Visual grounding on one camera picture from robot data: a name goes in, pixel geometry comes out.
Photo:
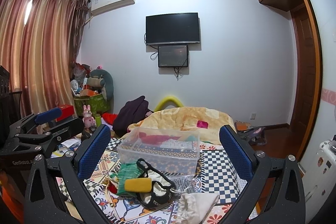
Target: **plastic storage box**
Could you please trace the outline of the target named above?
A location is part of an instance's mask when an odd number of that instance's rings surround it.
[[[143,158],[159,171],[191,175],[200,156],[200,135],[198,131],[137,127],[117,150],[121,163]]]

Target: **pink bunny figurine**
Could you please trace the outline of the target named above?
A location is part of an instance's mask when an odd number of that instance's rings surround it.
[[[94,119],[94,117],[92,117],[92,112],[91,112],[91,107],[90,105],[84,105],[84,111],[83,111],[83,122],[84,122],[84,126],[85,128],[89,129],[90,127],[94,126],[96,127],[96,120]]]

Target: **bed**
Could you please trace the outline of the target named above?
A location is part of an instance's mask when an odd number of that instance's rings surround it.
[[[199,192],[217,192],[220,195],[219,201],[203,222],[206,224],[216,224],[230,209],[246,185],[246,181],[239,178],[220,144],[218,132],[225,124],[234,128],[232,118],[226,113],[204,107],[181,107],[155,112],[145,120],[129,126],[130,131],[135,127],[147,127],[200,132],[201,153],[192,183]],[[109,191],[106,196],[102,182],[109,172],[117,171],[120,166],[117,147],[121,142],[121,139],[111,138],[91,178],[84,181],[91,196],[112,222],[175,224],[177,202],[149,209],[144,208],[136,198],[122,198]],[[62,181],[59,181],[59,186],[61,193],[68,198],[66,203],[71,214],[80,218]],[[254,209],[250,219],[256,216],[257,212]]]

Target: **green cloth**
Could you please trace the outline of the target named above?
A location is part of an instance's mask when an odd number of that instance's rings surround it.
[[[127,192],[125,191],[125,180],[127,179],[136,179],[143,173],[136,164],[122,164],[120,166],[120,170],[118,172],[118,192],[117,195],[119,196],[132,196],[136,197],[137,195],[134,192]]]

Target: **small screen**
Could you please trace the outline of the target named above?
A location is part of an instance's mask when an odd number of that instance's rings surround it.
[[[187,67],[188,46],[169,45],[158,48],[159,67]]]
[[[146,17],[146,44],[199,43],[198,13]]]

